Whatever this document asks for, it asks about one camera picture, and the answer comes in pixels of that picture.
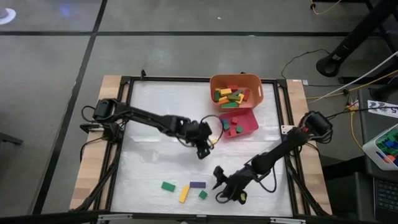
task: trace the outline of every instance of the wooden table frame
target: wooden table frame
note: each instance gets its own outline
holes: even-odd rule
[[[119,98],[121,101],[130,101],[127,96],[129,95],[129,92],[131,94],[132,88],[126,88],[126,85],[124,85],[130,82],[129,80],[131,79],[128,78],[130,77],[116,75],[104,76],[98,99]],[[170,77],[151,77],[148,79],[145,78],[145,80],[151,80],[152,78],[157,78],[156,81],[167,81],[167,79],[170,79]],[[186,80],[186,82],[204,82],[203,80],[207,79],[208,78],[189,78],[189,80]],[[302,82],[301,80],[278,80],[277,82],[280,84],[279,87],[277,87],[279,97],[275,97],[276,100],[279,100],[280,102],[279,104],[283,116],[283,123],[297,125],[301,117],[308,112],[308,106],[305,99]],[[87,141],[101,137],[101,135],[102,132],[89,133]],[[103,174],[104,172],[103,167],[109,166],[113,160],[115,151],[116,145],[109,144],[106,141],[96,141],[85,147],[83,160],[81,162],[80,170],[76,180],[75,190],[70,203],[71,209],[79,206],[90,194],[95,185],[98,183],[101,173]],[[325,180],[323,178],[318,152],[310,146],[304,145],[299,156],[300,159],[292,159],[292,162],[302,169],[306,186],[315,200],[326,212],[331,214],[331,207],[326,191]],[[103,189],[100,200],[97,200],[96,203],[91,206],[91,208],[93,208],[93,206],[95,206],[95,209],[107,209],[110,207],[113,191],[109,191],[109,183],[114,183],[115,178],[108,180]],[[295,186],[294,189],[295,197],[292,197],[292,201],[297,203],[297,214],[311,213],[314,215],[315,213],[312,211],[312,209],[309,210],[308,205],[303,202],[301,193],[297,186]]]

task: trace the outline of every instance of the yellow cable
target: yellow cable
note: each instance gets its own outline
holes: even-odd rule
[[[387,77],[389,77],[390,75],[393,75],[393,74],[395,74],[395,73],[397,73],[398,72],[398,70],[395,70],[395,71],[393,71],[393,72],[391,72],[391,73],[388,73],[387,75],[384,75],[383,77],[380,77],[380,78],[378,78],[378,79],[375,79],[375,80],[373,80],[373,81],[371,81],[371,82],[368,82],[367,84],[363,84],[363,85],[360,85],[360,86],[357,86],[357,87],[355,87],[355,88],[352,88],[352,89],[350,89],[350,90],[348,90],[349,92],[351,92],[351,91],[354,91],[354,90],[358,90],[358,89],[360,89],[360,88],[364,88],[364,87],[366,87],[366,86],[368,86],[368,85],[370,85],[370,84],[372,84],[372,83],[375,83],[375,82],[377,82],[377,81],[379,81],[379,80],[382,80],[383,78],[387,78]],[[325,98],[330,98],[330,97],[334,97],[334,96],[340,96],[340,95],[342,95],[343,93],[337,93],[337,94],[332,94],[332,95],[328,95],[328,96],[326,96]],[[318,99],[318,98],[321,98],[322,96],[314,96],[314,97],[308,97],[308,98],[306,98],[307,100],[312,100],[312,99]]]
[[[322,15],[322,14],[328,12],[330,9],[333,9],[333,8],[334,8],[335,6],[337,6],[337,4],[339,4],[341,1],[342,1],[342,0],[337,1],[334,5],[332,5],[330,8],[328,8],[327,10],[325,10],[325,11],[323,11],[323,12],[317,12],[317,11],[315,10],[315,6],[312,7],[312,11],[313,11],[313,13],[315,13],[316,15]]]
[[[362,149],[362,146],[359,144],[358,140],[356,140],[356,137],[355,137],[355,134],[354,134],[354,125],[353,125],[353,122],[354,122],[354,121],[353,121],[354,112],[351,112],[349,115],[350,115],[350,117],[349,117],[349,122],[350,122],[350,124],[351,124],[351,135],[352,135],[352,137],[353,137],[353,139],[354,139],[356,145],[357,145],[360,149]]]

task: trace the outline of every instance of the red tray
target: red tray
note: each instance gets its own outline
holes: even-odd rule
[[[238,118],[238,124],[233,124],[232,123],[232,118],[237,117]],[[252,133],[253,131],[257,130],[259,128],[259,124],[256,121],[256,117],[253,114],[253,110],[250,108],[247,109],[241,109],[238,111],[230,112],[230,113],[225,113],[220,115],[220,119],[227,119],[228,124],[229,124],[229,129],[225,131],[224,137],[225,138],[233,138],[236,136],[240,136],[242,134],[249,134]],[[243,128],[242,133],[237,133],[234,136],[229,135],[229,130],[230,129],[236,129],[237,126],[240,126]]]

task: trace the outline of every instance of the white plastic sheet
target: white plastic sheet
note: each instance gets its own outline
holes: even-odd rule
[[[279,123],[273,86],[263,84],[264,100],[254,109],[259,129],[247,136],[221,139],[211,154],[199,160],[196,148],[182,146],[175,138],[157,129],[130,121],[126,125],[112,212],[173,213],[202,215],[247,215],[291,217],[292,208],[284,160],[275,165],[277,190],[270,194],[254,181],[245,191],[247,202],[216,202],[215,195],[224,184],[216,184],[213,171],[221,166],[228,176],[243,167],[254,155],[269,151],[280,143]],[[131,106],[156,114],[175,114],[197,121],[208,114],[219,114],[210,105],[208,83],[134,82]],[[217,138],[221,131],[216,118],[206,120]],[[174,192],[160,188],[166,181],[176,185]],[[178,201],[184,185],[190,181],[206,182],[208,197],[198,195],[202,189],[190,189],[185,203]],[[272,173],[262,183],[274,188]]]

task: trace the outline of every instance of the gray floor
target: gray floor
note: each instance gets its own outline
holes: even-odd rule
[[[11,1],[0,5],[17,11],[15,21],[0,31],[91,31],[100,0]],[[321,11],[330,4],[318,3]],[[100,31],[266,31],[348,32],[366,15],[362,4],[343,3],[329,14],[315,16],[309,1],[108,1]],[[29,213],[53,141],[67,107],[88,43],[88,36],[0,36],[0,131],[22,138],[22,146],[2,144],[0,153],[0,216]],[[333,50],[342,37],[228,36],[98,36],[43,212],[68,210],[79,169],[79,150],[86,134],[80,109],[94,105],[103,75],[210,77],[218,73],[255,73],[281,78],[294,56],[309,50]],[[343,64],[340,75],[358,76],[390,55],[382,39],[370,38]],[[306,55],[285,70],[287,78],[310,84],[335,84],[315,70],[325,53]],[[306,87],[307,96],[334,88]],[[310,105],[324,114],[341,111],[346,98]],[[323,165],[361,155],[349,135],[349,117],[333,120],[334,141],[320,146]],[[359,119],[355,121],[360,138]]]

